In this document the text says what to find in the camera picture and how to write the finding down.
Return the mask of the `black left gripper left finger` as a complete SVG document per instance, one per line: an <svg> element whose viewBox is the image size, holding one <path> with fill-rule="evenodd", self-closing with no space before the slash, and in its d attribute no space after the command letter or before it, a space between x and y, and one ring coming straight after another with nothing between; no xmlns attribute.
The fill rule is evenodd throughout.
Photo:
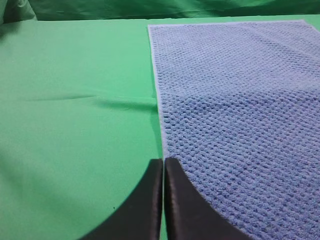
<svg viewBox="0 0 320 240"><path fill-rule="evenodd" d="M163 209L163 160L152 159L127 199L82 240L158 240Z"/></svg>

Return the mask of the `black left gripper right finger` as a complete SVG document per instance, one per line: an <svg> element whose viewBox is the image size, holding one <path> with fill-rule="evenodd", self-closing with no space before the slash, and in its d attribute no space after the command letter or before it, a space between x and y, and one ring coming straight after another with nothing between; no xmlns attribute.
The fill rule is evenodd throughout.
<svg viewBox="0 0 320 240"><path fill-rule="evenodd" d="M164 161L164 212L169 240L250 239L210 206L173 157Z"/></svg>

